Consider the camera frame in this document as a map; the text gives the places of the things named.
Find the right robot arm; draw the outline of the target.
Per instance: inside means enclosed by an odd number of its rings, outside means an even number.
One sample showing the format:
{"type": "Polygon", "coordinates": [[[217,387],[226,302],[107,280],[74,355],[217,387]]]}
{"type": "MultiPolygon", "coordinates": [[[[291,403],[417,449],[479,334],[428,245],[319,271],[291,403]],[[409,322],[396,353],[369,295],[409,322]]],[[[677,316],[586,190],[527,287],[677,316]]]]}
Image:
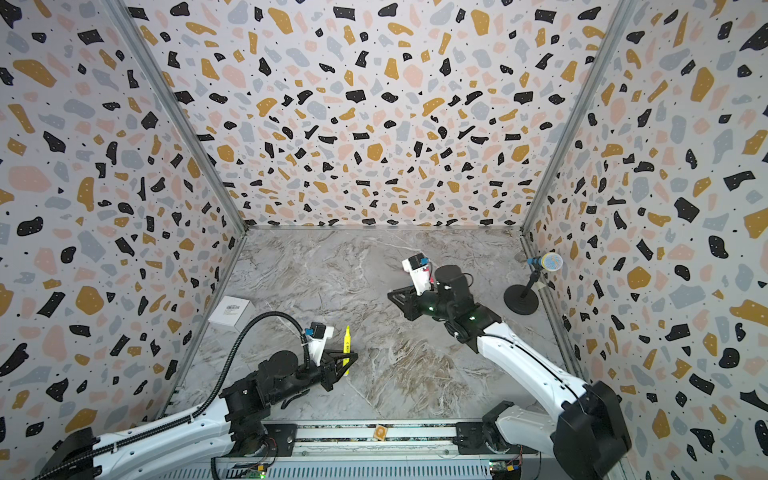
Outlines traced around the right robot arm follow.
{"type": "Polygon", "coordinates": [[[553,456],[572,479],[602,479],[632,442],[618,395],[604,382],[589,384],[525,343],[501,316],[476,302],[456,265],[437,269],[422,255],[402,263],[412,284],[387,297],[409,321],[428,316],[459,343],[490,360],[524,387],[543,412],[502,402],[483,418],[483,441],[504,452],[527,446],[553,456]]]}

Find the yellow highlighter pen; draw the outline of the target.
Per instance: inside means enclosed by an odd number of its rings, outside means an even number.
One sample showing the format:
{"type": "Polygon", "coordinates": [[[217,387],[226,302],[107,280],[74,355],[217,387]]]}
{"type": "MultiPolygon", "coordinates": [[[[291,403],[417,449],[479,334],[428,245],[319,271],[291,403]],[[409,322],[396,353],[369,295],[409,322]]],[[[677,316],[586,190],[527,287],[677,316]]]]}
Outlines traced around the yellow highlighter pen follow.
{"type": "MultiPolygon", "coordinates": [[[[351,353],[351,330],[350,326],[346,326],[345,334],[343,338],[343,353],[350,354],[351,353]]],[[[343,359],[343,366],[346,368],[344,372],[344,376],[349,375],[349,364],[350,364],[350,358],[343,359]]]]}

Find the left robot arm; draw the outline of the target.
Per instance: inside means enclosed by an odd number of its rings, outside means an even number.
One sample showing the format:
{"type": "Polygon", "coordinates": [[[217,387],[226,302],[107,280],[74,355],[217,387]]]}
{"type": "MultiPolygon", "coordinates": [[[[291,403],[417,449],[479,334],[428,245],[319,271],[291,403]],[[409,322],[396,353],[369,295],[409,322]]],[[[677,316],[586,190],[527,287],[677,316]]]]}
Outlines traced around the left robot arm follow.
{"type": "Polygon", "coordinates": [[[114,434],[91,428],[70,434],[37,475],[39,479],[151,479],[198,460],[232,451],[237,444],[267,436],[263,420],[271,407],[288,404],[315,385],[330,391],[354,365],[354,352],[329,351],[301,366],[282,350],[258,369],[201,404],[114,434]]]}

